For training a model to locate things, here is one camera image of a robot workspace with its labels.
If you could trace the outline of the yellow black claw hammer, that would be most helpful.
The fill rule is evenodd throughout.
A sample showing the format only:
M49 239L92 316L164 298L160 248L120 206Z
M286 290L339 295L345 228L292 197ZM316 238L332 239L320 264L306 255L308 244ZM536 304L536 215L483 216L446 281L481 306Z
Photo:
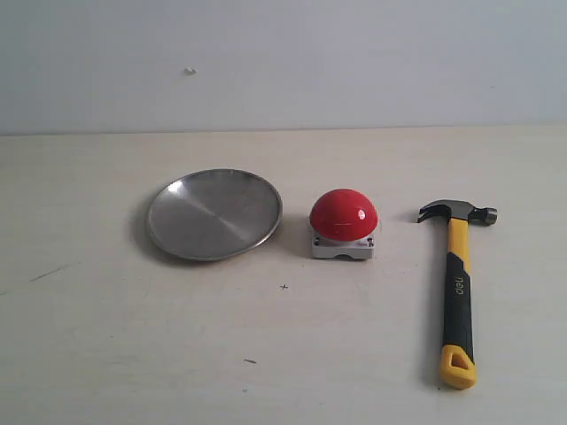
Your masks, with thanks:
M471 312L469 224L492 226L495 208L478 208L461 200L440 199L419 210L418 221L447 219L447 256L444 284L442 346L439 358L441 381L466 390L477 381Z

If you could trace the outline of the red dome push button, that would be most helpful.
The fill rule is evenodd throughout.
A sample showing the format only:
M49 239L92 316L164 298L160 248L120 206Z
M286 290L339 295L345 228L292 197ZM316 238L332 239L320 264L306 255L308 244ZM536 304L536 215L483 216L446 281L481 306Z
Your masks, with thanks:
M380 216L369 198L354 189L334 189L321 195L309 214L311 253L315 259L374 257Z

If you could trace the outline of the round stainless steel plate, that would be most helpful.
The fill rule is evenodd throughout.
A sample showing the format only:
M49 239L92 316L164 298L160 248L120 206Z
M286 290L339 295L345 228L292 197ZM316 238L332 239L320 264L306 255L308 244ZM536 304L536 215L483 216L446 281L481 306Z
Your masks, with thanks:
M208 169L170 182L150 202L145 226L154 245L188 261L234 257L267 241L283 215L276 188L257 174Z

